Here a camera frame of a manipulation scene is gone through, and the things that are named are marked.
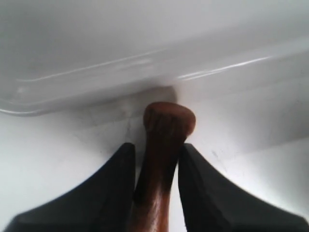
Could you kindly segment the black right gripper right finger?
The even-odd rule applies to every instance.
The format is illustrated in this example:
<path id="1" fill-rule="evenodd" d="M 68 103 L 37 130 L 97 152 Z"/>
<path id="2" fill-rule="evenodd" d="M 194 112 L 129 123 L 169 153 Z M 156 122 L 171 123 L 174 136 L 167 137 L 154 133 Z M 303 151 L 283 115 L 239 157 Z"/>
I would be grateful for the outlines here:
<path id="1" fill-rule="evenodd" d="M 307 221 L 249 194 L 191 144 L 182 147 L 178 187 L 189 232 L 307 232 Z"/>

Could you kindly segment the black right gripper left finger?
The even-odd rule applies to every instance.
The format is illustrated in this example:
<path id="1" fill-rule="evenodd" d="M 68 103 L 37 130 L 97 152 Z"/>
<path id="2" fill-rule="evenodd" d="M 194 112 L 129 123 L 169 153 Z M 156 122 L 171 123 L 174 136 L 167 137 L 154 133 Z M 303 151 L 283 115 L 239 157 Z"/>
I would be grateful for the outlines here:
<path id="1" fill-rule="evenodd" d="M 9 232 L 124 232 L 135 186 L 135 147 L 122 144 L 92 176 L 64 195 L 15 216 Z"/>

